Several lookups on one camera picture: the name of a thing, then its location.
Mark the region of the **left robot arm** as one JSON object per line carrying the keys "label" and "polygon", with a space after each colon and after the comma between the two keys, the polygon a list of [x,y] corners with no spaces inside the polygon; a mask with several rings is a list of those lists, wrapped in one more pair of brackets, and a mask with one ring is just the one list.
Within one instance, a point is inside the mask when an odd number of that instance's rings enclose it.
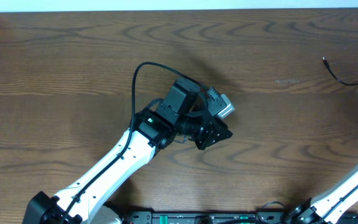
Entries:
{"label": "left robot arm", "polygon": [[177,79],[164,99],[152,100],[134,115],[117,144],[87,173],[53,197],[39,192],[27,205],[24,223],[122,223],[105,206],[110,196],[149,163],[176,136],[188,137],[199,150],[232,136],[223,119],[234,111],[225,94],[202,92]]}

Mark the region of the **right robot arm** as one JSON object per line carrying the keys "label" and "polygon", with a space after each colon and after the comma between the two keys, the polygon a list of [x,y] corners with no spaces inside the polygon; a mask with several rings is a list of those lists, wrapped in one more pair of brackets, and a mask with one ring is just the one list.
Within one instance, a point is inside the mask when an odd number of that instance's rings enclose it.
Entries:
{"label": "right robot arm", "polygon": [[309,198],[289,212],[283,223],[337,223],[358,201],[358,164],[329,190]]}

